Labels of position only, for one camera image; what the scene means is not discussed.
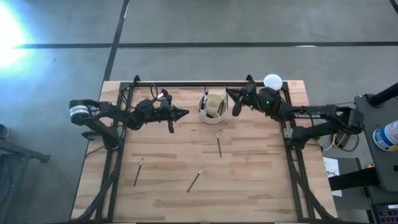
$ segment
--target paper sheet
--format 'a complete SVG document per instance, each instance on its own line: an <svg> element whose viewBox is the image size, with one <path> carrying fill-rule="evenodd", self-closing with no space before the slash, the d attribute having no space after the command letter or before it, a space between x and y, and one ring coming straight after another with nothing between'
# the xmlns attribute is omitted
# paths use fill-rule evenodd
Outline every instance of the paper sheet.
<svg viewBox="0 0 398 224"><path fill-rule="evenodd" d="M334 177L334 176L340 175L340 173L338 171L338 160L337 159L330 159L330 158L324 157L323 162L325 163L326 174L328 174L328 177ZM339 197L343 196L341 190L334 190L331 192L331 194L334 196L339 196Z"/></svg>

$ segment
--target wooden table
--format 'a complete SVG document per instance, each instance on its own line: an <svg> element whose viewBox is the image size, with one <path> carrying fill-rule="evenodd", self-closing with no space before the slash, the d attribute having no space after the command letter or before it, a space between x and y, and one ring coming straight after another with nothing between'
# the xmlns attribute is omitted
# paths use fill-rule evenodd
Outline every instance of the wooden table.
<svg viewBox="0 0 398 224"><path fill-rule="evenodd" d="M304 82L288 83L292 104L308 105ZM115 103L119 85L120 82L104 82L100 101ZM229 99L228 118L218 124L205 124L197 112L203 87L167 89L173 96L172 103L190 113L174 124L174 134L169 133L166 122L127 131L114 221L297 221L280 123L248 107L242 109L239 117L232 117L233 101ZM224 88L211 87L209 91L224 94ZM149 88L135 87L132 104L144 98L152 98ZM310 125L308 120L298 120L297 124ZM90 142L88 152L102 144L101 140ZM105 155L106 151L100 150L86 158L72 218L82 214L98 193ZM311 190L336 217L319 147L307 146L303 157ZM141 158L144 165L134 187ZM202 175L187 193L202 167ZM303 194L301 199L306 210ZM105 200L105 216L108 200Z"/></svg>

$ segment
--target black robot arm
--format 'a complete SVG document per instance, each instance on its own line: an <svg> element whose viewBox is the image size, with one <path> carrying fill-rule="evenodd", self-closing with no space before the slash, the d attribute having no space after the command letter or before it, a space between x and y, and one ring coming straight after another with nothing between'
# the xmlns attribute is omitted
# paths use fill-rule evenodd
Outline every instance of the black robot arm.
<svg viewBox="0 0 398 224"><path fill-rule="evenodd" d="M363 130L363 114L357 110L336 105L291 106L271 88L261 88L257 94L256 84L252 80L242 89L227 88L226 92L235 102L233 116L240 114L242 106L250 106L252 110L258 110L276 121L288 121L292 118L327 120L309 128L299 126L286 129L284 134L289 138L288 147L292 149L303 149L309 139L339 130L347 134L358 134Z"/></svg>
<svg viewBox="0 0 398 224"><path fill-rule="evenodd" d="M144 99L139 102L133 112L125 112L117 109L110 102L98 102L94 100L71 100L69 102L71 121L79 126L86 125L102 136L106 149L116 149L121 141L116 128L105 125L100 118L108 117L122 122L131 130L138 130L143 124L151 122L167 121L169 132L174 133L173 121L177 121L188 110L180 109L172 105L172 96L166 90L162 90L160 106L155 108L153 100Z"/></svg>

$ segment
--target gray floor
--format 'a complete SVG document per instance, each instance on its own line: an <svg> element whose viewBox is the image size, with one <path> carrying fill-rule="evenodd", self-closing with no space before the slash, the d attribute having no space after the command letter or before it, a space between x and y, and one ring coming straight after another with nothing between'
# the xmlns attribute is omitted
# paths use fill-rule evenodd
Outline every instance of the gray floor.
<svg viewBox="0 0 398 224"><path fill-rule="evenodd" d="M26 44L111 43L123 0L0 0ZM397 41L398 15L388 0L135 0L121 42ZM71 124L68 102L97 99L109 49L31 49L0 67L0 123L11 141L51 154L33 161L9 223L69 218L87 141ZM398 47L261 49L119 49L111 80L241 80L277 73L305 80L311 104L353 101L398 81ZM372 163L358 149L325 152ZM328 139L320 142L328 145ZM338 210L346 220L360 213Z"/></svg>

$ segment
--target white ball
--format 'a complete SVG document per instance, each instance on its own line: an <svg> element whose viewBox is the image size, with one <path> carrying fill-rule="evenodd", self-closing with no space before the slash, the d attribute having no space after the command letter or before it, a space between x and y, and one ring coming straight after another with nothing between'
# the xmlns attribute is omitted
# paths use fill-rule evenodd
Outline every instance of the white ball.
<svg viewBox="0 0 398 224"><path fill-rule="evenodd" d="M264 78L264 86L269 87L273 90L280 90L282 88L283 81L277 74L268 74Z"/></svg>

